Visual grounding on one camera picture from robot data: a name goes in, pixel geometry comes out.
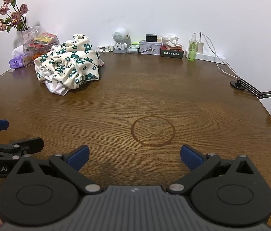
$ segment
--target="tissue box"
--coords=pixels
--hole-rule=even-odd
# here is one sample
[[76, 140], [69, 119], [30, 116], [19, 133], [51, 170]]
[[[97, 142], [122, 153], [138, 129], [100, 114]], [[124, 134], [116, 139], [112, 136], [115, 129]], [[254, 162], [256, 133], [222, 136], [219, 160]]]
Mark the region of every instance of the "tissue box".
[[9, 66], [11, 69], [21, 68], [32, 62], [32, 56], [28, 55], [20, 55], [9, 61]]
[[174, 57], [174, 58], [183, 58], [184, 56], [184, 51], [179, 51], [179, 50], [170, 50], [167, 49], [166, 47], [162, 46], [161, 47], [161, 56], [164, 57]]

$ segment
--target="brown table surface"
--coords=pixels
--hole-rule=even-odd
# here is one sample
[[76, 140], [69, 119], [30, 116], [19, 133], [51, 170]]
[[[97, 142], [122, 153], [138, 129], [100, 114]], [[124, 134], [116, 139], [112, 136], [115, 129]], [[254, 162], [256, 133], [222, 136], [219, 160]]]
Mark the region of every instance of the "brown table surface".
[[10, 127], [0, 143], [41, 137], [44, 149], [34, 157], [42, 159], [86, 144], [90, 160], [81, 172], [102, 186], [167, 186], [188, 172], [180, 148], [189, 144], [223, 159], [247, 154], [271, 187], [271, 117], [257, 98], [231, 88], [214, 63], [101, 58], [101, 79], [66, 96], [40, 84], [34, 66], [1, 76], [0, 119]]

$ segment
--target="floral cloth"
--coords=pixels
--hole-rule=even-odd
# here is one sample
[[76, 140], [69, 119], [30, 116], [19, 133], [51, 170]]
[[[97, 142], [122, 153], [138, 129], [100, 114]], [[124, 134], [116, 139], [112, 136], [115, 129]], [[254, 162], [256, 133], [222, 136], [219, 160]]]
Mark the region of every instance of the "floral cloth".
[[34, 63], [37, 79], [59, 95], [99, 80], [98, 69], [104, 64], [85, 35], [74, 35], [73, 40], [52, 46], [50, 52], [36, 58]]

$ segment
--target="white power strip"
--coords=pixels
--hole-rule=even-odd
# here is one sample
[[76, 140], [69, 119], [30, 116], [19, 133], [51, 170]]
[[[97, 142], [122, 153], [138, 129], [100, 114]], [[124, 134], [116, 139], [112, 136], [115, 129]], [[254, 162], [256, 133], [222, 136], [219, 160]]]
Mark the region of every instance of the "white power strip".
[[[185, 54], [186, 54], [186, 57], [188, 58], [189, 51], [186, 50]], [[219, 55], [219, 58], [226, 63], [227, 59], [225, 57], [222, 57], [222, 56]], [[214, 54], [196, 53], [195, 59], [204, 60], [204, 61], [212, 61], [214, 63], [217, 62], [217, 63], [223, 64]]]

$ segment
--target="green object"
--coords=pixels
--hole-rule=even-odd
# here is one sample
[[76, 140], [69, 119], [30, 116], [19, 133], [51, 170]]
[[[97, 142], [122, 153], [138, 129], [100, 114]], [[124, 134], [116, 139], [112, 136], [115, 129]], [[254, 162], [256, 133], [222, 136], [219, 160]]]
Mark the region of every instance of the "green object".
[[196, 56], [196, 42], [190, 42], [188, 60], [194, 61]]

